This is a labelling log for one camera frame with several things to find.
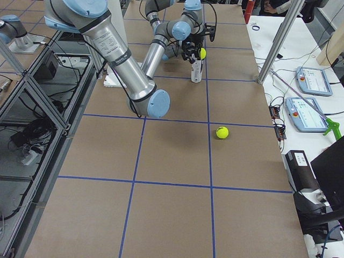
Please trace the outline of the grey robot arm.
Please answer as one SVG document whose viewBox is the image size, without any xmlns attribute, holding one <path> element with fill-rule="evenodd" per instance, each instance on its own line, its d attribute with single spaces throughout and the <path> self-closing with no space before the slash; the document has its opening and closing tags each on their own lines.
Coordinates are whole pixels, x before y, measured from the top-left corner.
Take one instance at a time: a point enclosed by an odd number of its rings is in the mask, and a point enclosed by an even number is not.
<svg viewBox="0 0 344 258">
<path fill-rule="evenodd" d="M 150 79 L 154 77 L 162 60 L 180 55 L 191 64 L 191 80 L 198 83 L 202 79 L 202 65 L 206 57 L 203 48 L 205 24 L 201 1 L 185 1 L 179 19 L 160 21 L 159 12 L 171 7 L 175 1 L 147 1 L 145 15 L 149 21 L 154 39 L 141 65 Z"/>
<path fill-rule="evenodd" d="M 179 19 L 161 22 L 158 13 L 174 1 L 147 1 L 145 15 L 154 39 L 142 64 L 138 64 L 114 25 L 107 1 L 45 1 L 45 23 L 48 27 L 88 36 L 127 87 L 128 105 L 137 114 L 153 118 L 166 115 L 170 107 L 169 94 L 158 89 L 153 77 L 161 60 L 168 58 L 171 38 L 181 43 L 181 56 L 197 69 L 193 82 L 202 78 L 201 49 L 204 37 L 214 40 L 216 28 L 203 21 L 200 1 L 185 1 Z"/>
</svg>

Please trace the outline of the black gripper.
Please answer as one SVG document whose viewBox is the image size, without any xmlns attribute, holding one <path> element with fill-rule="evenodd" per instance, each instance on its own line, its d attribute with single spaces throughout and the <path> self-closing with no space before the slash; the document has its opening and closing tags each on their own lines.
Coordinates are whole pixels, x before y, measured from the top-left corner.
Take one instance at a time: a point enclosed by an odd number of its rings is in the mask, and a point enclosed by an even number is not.
<svg viewBox="0 0 344 258">
<path fill-rule="evenodd" d="M 199 54 L 196 51 L 196 46 L 193 42 L 190 41 L 182 41 L 182 53 L 181 57 L 184 61 L 188 60 L 188 55 L 189 57 L 189 62 L 191 64 L 194 64 L 196 61 L 199 60 Z"/>
<path fill-rule="evenodd" d="M 203 43 L 206 37 L 206 27 L 201 26 L 196 29 L 195 33 L 192 33 L 192 42 L 193 43 Z"/>
</svg>

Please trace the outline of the neighbour grey robot arm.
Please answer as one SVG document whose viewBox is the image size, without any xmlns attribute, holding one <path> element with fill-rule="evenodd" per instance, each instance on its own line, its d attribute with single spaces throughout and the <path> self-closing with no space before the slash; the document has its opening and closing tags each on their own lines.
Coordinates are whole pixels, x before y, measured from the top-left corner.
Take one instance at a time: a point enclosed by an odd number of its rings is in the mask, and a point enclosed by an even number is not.
<svg viewBox="0 0 344 258">
<path fill-rule="evenodd" d="M 1 17 L 1 41 L 9 45 L 13 53 L 32 54 L 44 44 L 44 36 L 30 35 L 16 15 Z"/>
</svg>

